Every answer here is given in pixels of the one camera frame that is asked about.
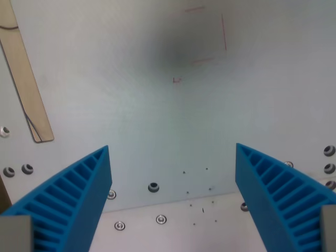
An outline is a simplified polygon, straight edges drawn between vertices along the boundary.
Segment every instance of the blue ribbed gripper pad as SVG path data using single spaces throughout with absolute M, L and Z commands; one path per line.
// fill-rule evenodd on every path
M 35 252 L 89 251 L 111 184 L 105 146 L 45 181 L 2 215 L 32 217 Z
M 321 251 L 320 209 L 330 189 L 270 156 L 237 143 L 236 183 L 269 252 Z

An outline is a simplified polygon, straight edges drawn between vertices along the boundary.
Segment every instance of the wooden strip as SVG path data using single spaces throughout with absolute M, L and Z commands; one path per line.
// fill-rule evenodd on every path
M 10 0 L 0 0 L 1 26 L 17 26 L 10 3 Z M 0 29 L 0 41 L 34 141 L 52 141 L 54 134 L 19 29 Z

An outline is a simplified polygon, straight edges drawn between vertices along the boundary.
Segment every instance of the red tape mark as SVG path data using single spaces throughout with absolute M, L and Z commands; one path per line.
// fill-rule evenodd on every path
M 205 9 L 205 6 L 199 6 L 199 7 L 195 7 L 195 8 L 190 8 L 190 9 L 185 9 L 184 12 L 188 13 L 188 12 L 194 12 L 200 9 Z
M 225 50 L 226 50 L 226 38 L 225 38 L 225 30 L 224 30 L 224 19 L 223 19 L 223 14 L 222 14 L 222 28 L 223 28 L 223 35 L 224 35 L 224 45 L 225 45 Z
M 197 60 L 194 60 L 192 63 L 201 64 L 201 63 L 209 62 L 211 60 L 214 60 L 214 58 L 197 59 Z

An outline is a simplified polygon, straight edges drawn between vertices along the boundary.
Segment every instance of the red marking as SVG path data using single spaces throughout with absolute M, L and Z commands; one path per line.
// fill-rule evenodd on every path
M 224 19 L 222 15 L 222 28 L 223 28 L 223 35 L 224 35 L 224 44 L 225 44 L 225 50 L 226 50 L 226 38 L 225 38 L 225 30 L 224 30 Z
M 197 11 L 197 10 L 200 10 L 200 9 L 205 9 L 205 6 L 199 6 L 199 7 L 196 7 L 196 8 L 185 9 L 184 12 L 186 12 L 186 13 L 194 12 L 194 11 Z
M 173 83 L 180 83 L 180 81 L 182 80 L 182 78 L 178 78 L 175 80 L 175 77 L 173 78 Z
M 211 60 L 214 60 L 214 58 L 198 59 L 198 60 L 194 60 L 193 64 L 205 63 L 205 62 L 209 62 Z

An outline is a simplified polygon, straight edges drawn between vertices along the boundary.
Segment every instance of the white metal panel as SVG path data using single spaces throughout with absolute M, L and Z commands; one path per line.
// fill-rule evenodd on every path
M 104 213 L 90 252 L 266 252 L 250 213 L 240 210 L 243 201 L 234 193 Z M 163 225 L 155 221 L 160 214 Z M 125 230 L 115 230 L 118 221 Z
M 236 142 L 315 178 L 335 162 L 323 156 L 335 143 L 335 1 L 12 5 L 55 135 L 30 141 L 2 62 L 12 136 L 0 139 L 0 165 L 17 171 L 4 178 L 13 202 L 105 144 L 118 195 L 105 211 L 236 192 Z M 193 6 L 205 8 L 185 11 Z M 195 64 L 202 57 L 214 59 Z M 29 177 L 19 170 L 28 162 Z

